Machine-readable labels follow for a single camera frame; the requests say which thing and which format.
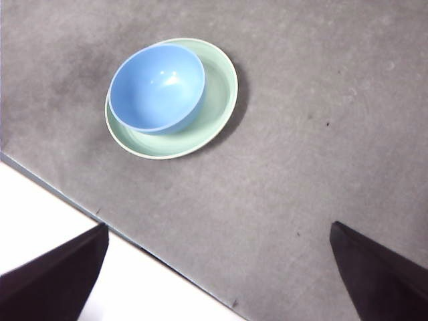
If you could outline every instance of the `bowl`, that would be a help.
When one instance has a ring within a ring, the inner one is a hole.
[[[205,71],[191,50],[157,44],[130,56],[108,91],[114,117],[145,134],[178,132],[196,119],[203,103]]]
[[[107,97],[104,105],[106,124],[113,139],[124,150],[136,156],[158,160],[190,154],[212,141],[230,119],[238,95],[235,68],[217,46],[193,38],[169,39],[164,43],[185,46],[198,55],[204,66],[204,100],[195,121],[174,134],[144,134],[119,123],[112,114]]]

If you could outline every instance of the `bowl rim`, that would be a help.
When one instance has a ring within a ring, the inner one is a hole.
[[[111,89],[113,87],[113,83],[114,83],[115,79],[117,78],[117,75],[120,73],[120,71],[123,69],[123,67],[129,61],[131,61],[132,59],[134,59],[136,56],[140,55],[143,52],[146,52],[148,50],[152,50],[152,49],[158,48],[158,47],[177,47],[177,48],[180,48],[183,51],[186,51],[188,54],[190,54],[193,58],[196,59],[197,65],[199,67],[199,70],[202,71],[202,83],[201,83],[200,88],[198,88],[198,92],[197,92],[197,95],[196,95],[197,99],[196,99],[195,102],[193,102],[193,105],[191,106],[191,108],[189,108],[189,110],[186,111],[180,118],[178,118],[178,119],[176,119],[176,120],[174,120],[174,121],[172,121],[172,122],[170,122],[168,124],[165,124],[165,125],[162,125],[162,126],[158,126],[158,127],[151,127],[151,128],[136,127],[136,126],[133,126],[133,125],[129,125],[125,121],[123,121],[122,119],[120,119],[119,115],[117,115],[117,113],[115,113],[115,111],[114,111],[114,108],[113,108],[113,105],[112,105],[112,102],[111,102],[111,92],[112,92]],[[137,52],[135,52],[134,54],[132,54],[131,56],[129,56],[124,62],[122,62],[120,64],[119,68],[114,73],[113,78],[112,78],[112,80],[110,82],[110,85],[108,87],[108,96],[107,96],[107,98],[108,98],[108,105],[109,105],[110,110],[113,113],[113,116],[115,117],[115,119],[117,119],[122,125],[127,126],[128,128],[131,128],[133,130],[137,130],[139,132],[143,132],[143,133],[147,133],[147,134],[161,132],[163,130],[166,130],[166,129],[168,129],[170,127],[173,127],[174,125],[180,123],[182,120],[184,120],[199,105],[199,103],[200,103],[200,101],[202,99],[202,96],[203,96],[204,89],[205,89],[205,78],[206,78],[205,68],[203,67],[202,61],[197,56],[197,54],[195,54],[193,51],[191,51],[190,49],[188,49],[188,48],[186,48],[186,47],[184,47],[182,45],[177,45],[175,43],[163,43],[163,41],[162,42],[158,42],[158,43],[154,43],[154,44],[152,44],[152,45],[150,45],[148,47],[144,47],[141,50],[138,50]]]
[[[110,132],[110,134],[112,135],[113,139],[117,142],[117,144],[122,147],[124,150],[126,150],[127,152],[129,152],[130,154],[133,154],[135,156],[141,157],[141,158],[145,158],[145,159],[151,159],[151,160],[167,160],[167,159],[172,159],[172,158],[178,158],[178,157],[182,157],[185,156],[187,154],[191,154],[192,152],[195,152],[196,150],[199,150],[200,148],[204,147],[206,144],[208,144],[209,142],[211,142],[224,128],[224,126],[226,125],[227,121],[230,119],[233,110],[235,109],[236,106],[236,102],[237,102],[237,95],[238,95],[238,90],[239,90],[239,84],[238,84],[238,79],[237,79],[237,73],[236,73],[236,69],[235,66],[233,65],[232,61],[230,60],[230,58],[227,56],[227,54],[221,50],[219,47],[217,47],[216,45],[202,40],[202,39],[198,39],[198,38],[194,38],[194,37],[177,37],[177,38],[171,38],[171,39],[167,39],[167,40],[163,40],[159,43],[164,43],[164,42],[168,42],[168,41],[195,41],[195,42],[199,42],[199,43],[204,43],[205,45],[211,47],[212,49],[218,51],[222,56],[223,59],[225,59],[225,61],[227,62],[227,64],[229,65],[230,70],[233,73],[233,87],[235,88],[233,95],[232,95],[232,100],[231,100],[231,107],[230,110],[228,110],[227,113],[223,114],[224,115],[224,119],[223,122],[219,125],[219,128],[210,136],[208,136],[204,141],[202,141],[201,143],[195,145],[192,148],[189,148],[187,150],[184,150],[183,152],[177,152],[175,154],[168,154],[168,155],[163,155],[163,156],[154,156],[151,154],[144,154],[143,152],[138,152],[136,150],[133,150],[132,148],[128,147],[126,144],[124,144],[114,133],[114,131],[112,130],[110,123],[108,121],[108,114],[107,114],[107,108],[109,110],[111,110],[111,108],[108,105],[108,101],[107,101],[107,97],[106,97],[106,102],[105,102],[105,106],[104,106],[104,117],[105,117],[105,121],[107,124],[107,128]]]

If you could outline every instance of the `white floor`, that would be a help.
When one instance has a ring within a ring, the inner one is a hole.
[[[0,274],[95,222],[0,163]],[[110,245],[79,321],[226,320],[238,315],[121,238]]]

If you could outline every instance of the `blue bowl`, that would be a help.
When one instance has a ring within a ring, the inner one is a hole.
[[[180,45],[153,45],[119,67],[108,103],[123,125],[146,134],[170,134],[194,121],[204,87],[205,71],[192,51]]]

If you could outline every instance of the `green plate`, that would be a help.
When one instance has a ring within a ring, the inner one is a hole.
[[[227,55],[215,45],[192,38],[176,38],[162,43],[176,43],[195,52],[205,68],[205,100],[197,119],[181,132],[148,135],[129,129],[113,116],[106,100],[107,127],[115,141],[136,156],[151,159],[180,157],[212,140],[229,120],[238,93],[235,68]]]

